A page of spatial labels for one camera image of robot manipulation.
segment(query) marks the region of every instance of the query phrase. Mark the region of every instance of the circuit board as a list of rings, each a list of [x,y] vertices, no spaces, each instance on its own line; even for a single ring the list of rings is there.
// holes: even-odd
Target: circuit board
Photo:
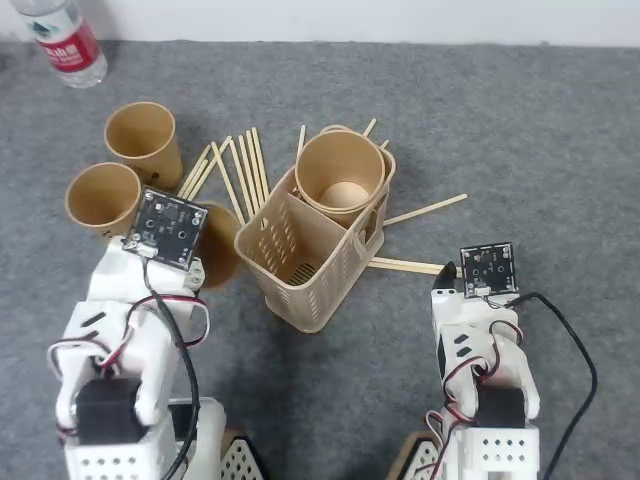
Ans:
[[[511,242],[460,249],[465,298],[517,293]]]
[[[206,219],[206,208],[145,188],[122,248],[186,271]]]

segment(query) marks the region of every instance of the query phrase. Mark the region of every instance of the water bottle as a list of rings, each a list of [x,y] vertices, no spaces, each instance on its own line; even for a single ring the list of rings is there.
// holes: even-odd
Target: water bottle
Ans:
[[[87,88],[102,81],[107,61],[75,0],[11,0],[62,81]]]

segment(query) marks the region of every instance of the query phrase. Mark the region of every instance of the cup rim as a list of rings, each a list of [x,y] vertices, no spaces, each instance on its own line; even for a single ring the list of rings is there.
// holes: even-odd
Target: cup rim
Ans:
[[[335,135],[335,134],[338,134],[338,133],[349,133],[349,134],[352,134],[352,135],[356,135],[356,136],[364,139],[365,141],[367,141],[369,143],[369,145],[371,145],[375,149],[376,153],[378,154],[378,157],[380,158],[380,164],[382,165],[382,175],[380,176],[380,179],[378,181],[378,185],[376,186],[376,188],[373,190],[373,192],[371,192],[371,194],[369,195],[369,197],[367,197],[366,200],[364,200],[363,202],[360,202],[360,203],[358,203],[356,205],[353,205],[351,207],[342,207],[342,208],[328,207],[326,205],[323,205],[322,203],[317,202],[316,200],[311,198],[307,194],[307,192],[305,192],[304,188],[302,188],[302,186],[300,185],[300,179],[298,177],[298,164],[300,162],[300,157],[302,157],[302,154],[304,153],[305,149],[312,142],[314,142],[315,140],[319,139],[322,136]],[[362,210],[363,208],[365,208],[369,204],[371,199],[374,198],[376,196],[376,194],[380,191],[380,189],[384,185],[384,181],[385,181],[385,177],[386,177],[386,166],[385,166],[384,158],[382,156],[382,152],[380,151],[380,147],[378,145],[376,145],[375,143],[373,143],[370,138],[365,137],[360,132],[356,132],[356,131],[353,131],[353,130],[328,130],[328,131],[321,132],[318,135],[314,136],[311,140],[309,140],[307,142],[307,144],[304,146],[304,148],[300,151],[300,155],[298,155],[298,158],[296,158],[296,165],[295,165],[294,174],[295,174],[296,184],[298,185],[298,189],[300,190],[300,193],[302,194],[304,199],[307,202],[309,202],[309,204],[312,207],[314,207],[316,210],[325,211],[325,212],[329,212],[329,213],[352,213],[352,212],[355,212],[357,210]]]
[[[115,165],[121,168],[124,168],[125,170],[128,170],[131,175],[133,176],[133,178],[135,178],[136,180],[136,185],[138,187],[138,192],[137,192],[137,198],[140,199],[140,195],[142,193],[142,182],[140,181],[140,177],[138,177],[138,174],[135,172],[135,170],[133,170],[131,167],[129,167],[128,165],[124,165],[122,163],[118,163],[118,162],[100,162],[100,163],[96,163],[95,165],[90,165],[87,168],[83,169],[82,171],[80,171],[78,174],[76,174],[75,177],[73,177],[73,180],[71,180],[71,182],[69,182],[69,185],[67,186],[67,190],[64,194],[64,208],[67,211],[67,215],[69,216],[69,218],[71,218],[71,220],[73,220],[74,222],[76,222],[78,225],[82,225],[83,227],[87,227],[87,228],[104,228],[104,227],[108,227],[110,225],[115,225],[116,223],[120,222],[123,218],[126,218],[128,215],[131,214],[131,212],[136,209],[138,207],[138,202],[134,202],[133,205],[131,205],[124,213],[120,214],[117,218],[111,220],[110,222],[107,223],[85,223],[82,220],[80,220],[78,217],[76,217],[72,212],[71,212],[71,208],[69,207],[69,194],[71,193],[71,189],[73,188],[73,186],[76,184],[76,182],[78,181],[78,179],[86,174],[87,172],[101,167],[101,166],[105,166],[105,165]]]
[[[164,110],[169,115],[169,118],[171,119],[171,134],[169,135],[169,138],[167,139],[167,141],[164,142],[162,144],[162,146],[160,146],[159,148],[157,148],[153,152],[145,153],[144,155],[124,155],[124,154],[122,154],[120,152],[117,152],[116,149],[111,146],[111,143],[109,142],[109,139],[107,137],[107,132],[109,130],[109,126],[111,125],[111,122],[113,122],[113,119],[116,118],[116,116],[118,116],[120,113],[122,113],[123,111],[125,111],[128,108],[135,107],[135,106],[138,106],[138,105],[153,105],[155,107],[160,107],[162,110]],[[171,143],[171,141],[175,137],[175,134],[176,134],[176,119],[173,116],[173,113],[171,113],[171,110],[169,110],[167,107],[165,107],[164,105],[162,105],[161,103],[158,103],[158,102],[142,101],[142,102],[127,103],[126,105],[123,105],[120,108],[116,109],[109,116],[109,118],[107,119],[107,122],[105,123],[103,136],[104,136],[105,145],[107,146],[109,151],[111,153],[113,153],[115,156],[117,156],[119,158],[124,158],[124,159],[127,159],[127,160],[145,160],[147,158],[153,157],[158,152],[161,152],[162,150],[167,148],[167,145],[169,145]]]

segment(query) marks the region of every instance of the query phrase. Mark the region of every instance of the chopstick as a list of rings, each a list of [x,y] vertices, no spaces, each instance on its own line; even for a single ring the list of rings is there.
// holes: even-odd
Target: chopstick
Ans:
[[[300,152],[302,151],[302,148],[304,147],[304,136],[307,132],[307,126],[306,125],[302,125],[300,127],[300,135],[298,136],[298,153],[296,154],[296,158],[300,156]]]
[[[247,138],[247,146],[249,147],[249,157],[251,158],[251,169],[253,170],[253,184],[255,185],[256,195],[258,197],[258,204],[262,207],[264,205],[264,191],[260,183],[260,170],[258,169],[258,161],[256,160],[256,151],[253,146],[253,139],[251,131],[245,132]]]
[[[256,149],[256,156],[258,157],[258,170],[260,171],[260,181],[262,182],[262,192],[264,194],[264,201],[269,198],[269,183],[267,182],[267,172],[264,169],[264,159],[262,158],[262,147],[260,146],[260,139],[258,138],[258,130],[256,127],[251,129],[253,135],[253,143]]]
[[[240,210],[240,205],[238,205],[238,199],[236,198],[236,193],[233,191],[233,185],[231,185],[231,181],[229,180],[229,175],[227,175],[227,169],[224,166],[224,162],[222,161],[222,155],[218,150],[218,146],[215,142],[211,142],[211,148],[213,148],[213,153],[215,155],[215,161],[220,165],[220,174],[222,175],[222,180],[224,181],[225,186],[227,187],[227,193],[229,194],[229,198],[231,199],[231,204],[233,205],[233,209],[236,211],[236,216],[242,225],[245,225],[247,222],[242,215],[242,210]]]
[[[397,260],[394,258],[373,257],[368,264],[373,268],[386,268],[388,270],[401,270],[404,272],[424,273],[427,275],[438,275],[444,265],[435,263],[410,262],[408,260]],[[462,276],[460,267],[456,267],[458,277]]]
[[[249,166],[249,159],[247,158],[247,147],[244,144],[244,137],[238,135],[238,142],[240,143],[240,153],[242,154],[242,163],[244,164],[244,174],[249,185],[249,193],[251,194],[251,201],[253,203],[253,214],[255,215],[260,210],[260,204],[256,197],[256,188],[253,184],[253,176],[251,175],[251,167]]]
[[[238,174],[238,180],[240,180],[240,188],[242,189],[242,196],[244,197],[244,205],[247,209],[247,214],[249,218],[252,218],[255,215],[253,211],[253,205],[251,204],[251,199],[249,198],[249,191],[247,190],[247,182],[244,180],[244,174],[242,173],[242,166],[240,165],[240,159],[238,158],[238,150],[236,150],[236,144],[231,139],[231,155],[233,156],[233,163],[236,166],[236,173]]]
[[[178,197],[183,198],[185,196],[185,193],[193,187],[193,183],[196,181],[195,179],[200,176],[202,170],[204,170],[204,168],[206,167],[206,164],[208,162],[207,154],[209,153],[209,150],[211,150],[211,145],[207,144],[207,146],[204,147],[204,150],[202,150],[202,153],[200,154],[200,157],[196,161],[195,165],[191,169],[191,172],[189,172],[189,175],[184,180],[182,187],[180,187],[180,190],[178,190]]]
[[[225,139],[225,141],[222,143],[222,146],[220,147],[220,154],[222,154],[222,152],[224,152],[227,149],[227,146],[229,145],[230,141],[231,141],[231,137],[227,137]],[[213,160],[211,160],[209,164],[206,166],[206,168],[202,172],[202,175],[200,175],[199,178],[194,180],[195,183],[193,185],[193,188],[191,188],[190,190],[187,190],[183,194],[184,195],[183,198],[186,198],[187,200],[193,200],[195,198],[195,196],[198,194],[198,192],[202,188],[202,185],[204,185],[204,182],[207,180],[207,178],[209,178],[209,175],[211,175],[211,172],[213,171],[217,163],[218,162],[214,157]]]
[[[388,218],[384,221],[383,226],[388,227],[389,225],[393,225],[394,223],[402,222],[404,220],[409,220],[410,218],[417,217],[418,215],[433,212],[438,208],[446,207],[447,205],[451,205],[452,203],[460,202],[468,197],[469,195],[463,193],[462,195],[456,195],[455,197],[451,197],[447,200],[427,205],[426,207],[413,210],[412,212],[407,212],[403,213],[402,215],[398,215],[397,217]]]
[[[362,132],[362,134],[363,134],[365,137],[368,137],[368,136],[369,136],[369,134],[371,133],[371,130],[373,130],[373,127],[375,127],[375,126],[376,126],[376,122],[377,122],[377,121],[378,121],[378,120],[377,120],[377,119],[375,119],[375,118],[372,118],[372,119],[371,119],[371,121],[369,122],[369,125],[367,125],[367,128],[365,128],[365,129],[364,129],[364,132]]]

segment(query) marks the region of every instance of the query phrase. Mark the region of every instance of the perforated white plate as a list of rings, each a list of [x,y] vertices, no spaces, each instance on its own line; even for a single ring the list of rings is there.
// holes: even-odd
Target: perforated white plate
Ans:
[[[431,440],[422,440],[402,480],[429,480],[433,467],[423,467],[430,463],[435,463],[437,459],[438,451],[434,443]]]
[[[221,480],[264,480],[246,440],[236,438],[222,459]]]

